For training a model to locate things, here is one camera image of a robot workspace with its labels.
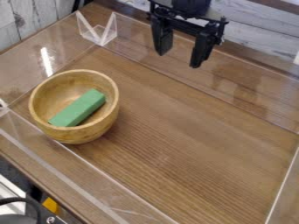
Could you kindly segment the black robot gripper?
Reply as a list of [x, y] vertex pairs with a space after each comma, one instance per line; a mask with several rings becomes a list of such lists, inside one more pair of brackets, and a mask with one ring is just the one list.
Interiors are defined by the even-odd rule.
[[[211, 0], [148, 0], [154, 48], [160, 56], [166, 55], [174, 46], [174, 29], [190, 35], [206, 30], [216, 38], [216, 44], [223, 42], [228, 19], [211, 8]], [[191, 52], [192, 68], [202, 66], [208, 59], [215, 44], [215, 38], [207, 32], [200, 32], [195, 39]]]

